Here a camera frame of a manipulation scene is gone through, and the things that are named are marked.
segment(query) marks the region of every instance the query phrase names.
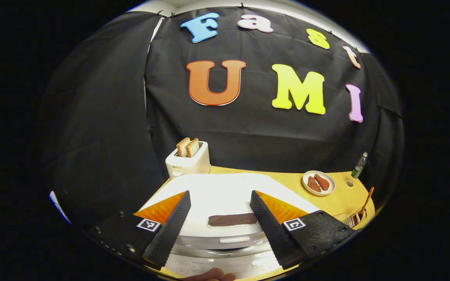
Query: green bottle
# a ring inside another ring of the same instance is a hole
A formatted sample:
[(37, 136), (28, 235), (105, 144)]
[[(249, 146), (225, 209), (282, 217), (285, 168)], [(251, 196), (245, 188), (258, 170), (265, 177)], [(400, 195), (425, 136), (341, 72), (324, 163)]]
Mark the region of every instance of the green bottle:
[(355, 168), (352, 171), (353, 178), (359, 178), (359, 176), (361, 175), (361, 172), (364, 169), (364, 166), (366, 165), (367, 162), (368, 162), (368, 153), (364, 152), (361, 159), (359, 160), (357, 165), (355, 165)]

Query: white wall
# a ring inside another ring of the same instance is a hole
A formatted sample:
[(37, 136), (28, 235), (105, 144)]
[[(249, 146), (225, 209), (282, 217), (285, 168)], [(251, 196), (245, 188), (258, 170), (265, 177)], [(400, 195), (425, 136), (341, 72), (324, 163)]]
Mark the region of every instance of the white wall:
[(364, 53), (369, 53), (368, 48), (357, 38), (352, 36), (348, 31), (338, 26), (326, 16), (319, 14), (317, 11), (310, 9), (304, 5), (298, 4), (291, 0), (151, 0), (135, 7), (129, 11), (150, 11), (157, 13), (160, 10), (161, 15), (171, 16), (171, 13), (181, 14), (194, 9), (202, 9), (204, 7), (237, 7), (244, 3), (246, 7), (256, 7), (259, 9), (267, 9), (280, 12), (299, 18), (302, 21), (312, 23), (324, 30), (331, 30), (334, 35), (348, 42), (352, 46)]

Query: white toaster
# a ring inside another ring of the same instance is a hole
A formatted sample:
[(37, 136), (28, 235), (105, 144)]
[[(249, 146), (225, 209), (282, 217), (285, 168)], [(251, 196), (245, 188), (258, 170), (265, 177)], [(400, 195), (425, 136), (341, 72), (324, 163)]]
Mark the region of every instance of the white toaster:
[(176, 178), (182, 174), (209, 174), (209, 150), (207, 142), (199, 142), (199, 150), (193, 157), (179, 157), (178, 149), (175, 149), (166, 157), (166, 168), (170, 178)]

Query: finger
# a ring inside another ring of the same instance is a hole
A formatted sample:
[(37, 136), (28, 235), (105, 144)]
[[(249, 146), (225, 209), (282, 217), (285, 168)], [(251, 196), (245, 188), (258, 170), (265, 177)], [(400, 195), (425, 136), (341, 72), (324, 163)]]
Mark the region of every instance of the finger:
[(227, 273), (220, 279), (220, 281), (234, 281), (235, 279), (237, 279), (235, 274)]
[(183, 281), (207, 281), (208, 279), (217, 279), (220, 280), (225, 275), (223, 270), (218, 268), (212, 268), (203, 274), (194, 275), (186, 278), (182, 278)]

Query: plate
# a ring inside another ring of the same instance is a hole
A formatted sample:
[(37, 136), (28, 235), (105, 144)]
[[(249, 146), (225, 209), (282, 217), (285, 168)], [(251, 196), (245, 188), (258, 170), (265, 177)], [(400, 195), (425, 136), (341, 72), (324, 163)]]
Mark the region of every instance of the plate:
[[(316, 192), (315, 190), (312, 190), (307, 183), (309, 182), (309, 176), (315, 176), (318, 174), (321, 178), (327, 180), (329, 182), (329, 188), (327, 190), (322, 190), (321, 192)], [(303, 174), (302, 177), (302, 183), (306, 190), (308, 190), (311, 194), (317, 195), (317, 196), (326, 196), (333, 192), (336, 189), (336, 183), (334, 183), (334, 180), (327, 175), (326, 173), (323, 173), (321, 171), (308, 171), (305, 174)]]

